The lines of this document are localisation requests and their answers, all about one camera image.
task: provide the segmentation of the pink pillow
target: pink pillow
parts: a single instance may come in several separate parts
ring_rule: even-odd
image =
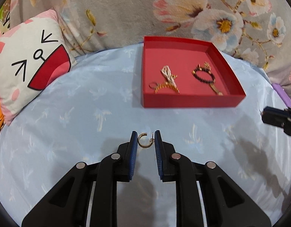
[[[52,9],[1,36],[0,105],[6,124],[75,64]]]

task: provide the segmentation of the silver rivet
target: silver rivet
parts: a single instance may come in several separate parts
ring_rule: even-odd
[[[77,163],[76,167],[77,167],[77,169],[82,169],[85,167],[85,163],[79,162],[79,163]]]
[[[210,162],[208,162],[208,163],[206,164],[206,166],[207,166],[208,168],[214,169],[214,168],[216,167],[216,164],[215,164],[214,162],[210,161]]]
[[[119,158],[120,158],[120,154],[117,154],[117,153],[112,154],[112,155],[111,155],[111,158],[112,158],[112,159],[119,159]]]
[[[180,159],[181,158],[181,155],[178,154],[178,153],[174,153],[174,154],[172,154],[172,158],[173,159]]]

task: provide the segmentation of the gold earring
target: gold earring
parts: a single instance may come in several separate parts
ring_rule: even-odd
[[[152,83],[149,84],[149,87],[155,90],[155,94],[157,93],[158,90],[162,88],[170,88],[173,91],[176,91],[179,93],[179,89],[177,88],[177,85],[175,83],[175,79],[177,78],[177,75],[173,75],[171,73],[169,66],[164,66],[160,71],[162,75],[164,76],[164,78],[166,79],[166,82],[164,82],[163,84],[158,84],[156,82],[153,82],[155,86],[151,86]]]
[[[140,138],[142,138],[143,136],[146,136],[146,135],[147,135],[147,133],[141,133],[141,134],[139,135],[138,139],[137,139],[137,142],[138,142],[139,146],[142,147],[142,148],[149,148],[150,146],[153,145],[153,142],[154,142],[154,138],[153,138],[154,134],[152,133],[152,138],[150,139],[149,144],[148,144],[148,145],[142,145],[142,144],[140,143]]]

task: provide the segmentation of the black eye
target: black eye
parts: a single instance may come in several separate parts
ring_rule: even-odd
[[[41,43],[43,44],[43,43],[58,42],[58,40],[47,40],[51,35],[52,33],[50,33],[48,36],[44,38],[44,30],[42,30]]]
[[[20,70],[23,67],[23,82],[24,82],[25,81],[25,68],[27,65],[27,60],[21,60],[21,61],[17,61],[15,63],[12,63],[12,66],[15,66],[15,65],[20,64],[20,63],[21,63],[21,66],[18,68],[17,72],[15,73],[15,76],[17,76],[17,74],[20,72]]]

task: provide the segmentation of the red tray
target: red tray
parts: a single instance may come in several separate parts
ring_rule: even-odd
[[[217,95],[208,84],[197,80],[192,71],[207,61],[216,78],[215,86],[223,93]],[[180,91],[164,88],[157,94],[150,83],[164,83],[160,70],[168,65],[177,75],[175,83]],[[209,42],[178,37],[144,37],[143,46],[143,106],[144,107],[235,107],[245,92],[226,60]],[[205,72],[197,72],[210,80]]]

